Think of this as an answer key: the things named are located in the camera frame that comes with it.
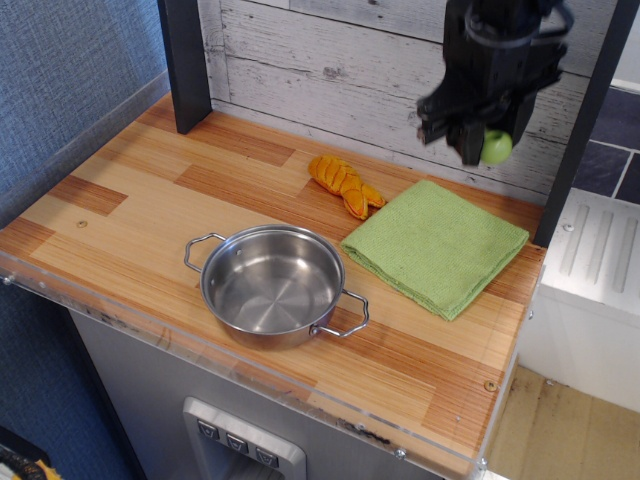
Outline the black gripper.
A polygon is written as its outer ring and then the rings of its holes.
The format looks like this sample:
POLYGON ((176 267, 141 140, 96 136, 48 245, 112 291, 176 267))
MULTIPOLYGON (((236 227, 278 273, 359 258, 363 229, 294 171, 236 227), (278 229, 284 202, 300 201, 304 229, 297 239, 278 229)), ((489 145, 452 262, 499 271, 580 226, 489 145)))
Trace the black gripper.
POLYGON ((446 140, 465 166, 478 166, 485 128, 519 142, 539 91, 558 82, 570 9, 562 1, 449 1, 445 74, 417 102, 423 144, 446 140))

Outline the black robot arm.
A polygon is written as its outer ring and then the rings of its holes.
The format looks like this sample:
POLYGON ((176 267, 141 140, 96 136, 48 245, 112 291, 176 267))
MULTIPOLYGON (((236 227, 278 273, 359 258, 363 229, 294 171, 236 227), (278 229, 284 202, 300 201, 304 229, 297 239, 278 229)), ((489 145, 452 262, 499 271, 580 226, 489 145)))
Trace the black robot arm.
POLYGON ((538 93, 555 84, 574 16, 562 1, 450 1, 440 85, 417 102, 418 136, 440 138, 463 165, 511 155, 538 93))

